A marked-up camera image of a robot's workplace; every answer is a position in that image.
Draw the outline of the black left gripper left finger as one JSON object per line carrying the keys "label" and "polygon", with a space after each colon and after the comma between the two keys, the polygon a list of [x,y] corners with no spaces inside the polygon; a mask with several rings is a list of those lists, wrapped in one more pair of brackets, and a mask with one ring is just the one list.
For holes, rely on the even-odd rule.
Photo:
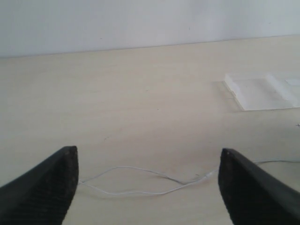
{"label": "black left gripper left finger", "polygon": [[77,147],[63,147],[0,188],[0,223],[61,225],[78,180]]}

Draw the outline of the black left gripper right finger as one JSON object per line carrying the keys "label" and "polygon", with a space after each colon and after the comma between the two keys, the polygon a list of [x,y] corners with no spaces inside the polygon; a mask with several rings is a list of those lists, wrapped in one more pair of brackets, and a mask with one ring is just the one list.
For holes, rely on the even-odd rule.
{"label": "black left gripper right finger", "polygon": [[218,186],[235,225],[300,223],[299,192],[234,149],[222,149]]}

